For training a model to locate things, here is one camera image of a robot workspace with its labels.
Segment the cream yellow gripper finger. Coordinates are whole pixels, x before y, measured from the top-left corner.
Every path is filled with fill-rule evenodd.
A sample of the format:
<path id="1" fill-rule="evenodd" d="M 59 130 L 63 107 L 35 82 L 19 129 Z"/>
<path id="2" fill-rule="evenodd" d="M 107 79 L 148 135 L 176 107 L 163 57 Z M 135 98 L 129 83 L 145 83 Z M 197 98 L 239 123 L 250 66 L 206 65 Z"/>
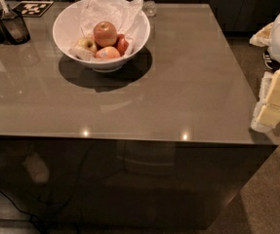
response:
<path id="1" fill-rule="evenodd" d="M 274 73 L 265 71 L 260 83 L 251 128 L 267 133 L 280 123 L 280 68 Z"/>

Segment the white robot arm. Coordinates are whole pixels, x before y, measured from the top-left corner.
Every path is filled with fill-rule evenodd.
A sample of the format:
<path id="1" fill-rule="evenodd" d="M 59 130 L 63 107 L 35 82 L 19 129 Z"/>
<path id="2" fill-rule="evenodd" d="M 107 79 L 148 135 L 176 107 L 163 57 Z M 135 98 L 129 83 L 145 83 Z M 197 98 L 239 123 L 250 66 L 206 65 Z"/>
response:
<path id="1" fill-rule="evenodd" d="M 258 47 L 266 47 L 268 60 L 280 64 L 280 14 L 250 39 Z M 259 101 L 256 104 L 251 128 L 267 133 L 280 123 L 280 66 L 273 73 L 265 71 L 260 83 Z"/>

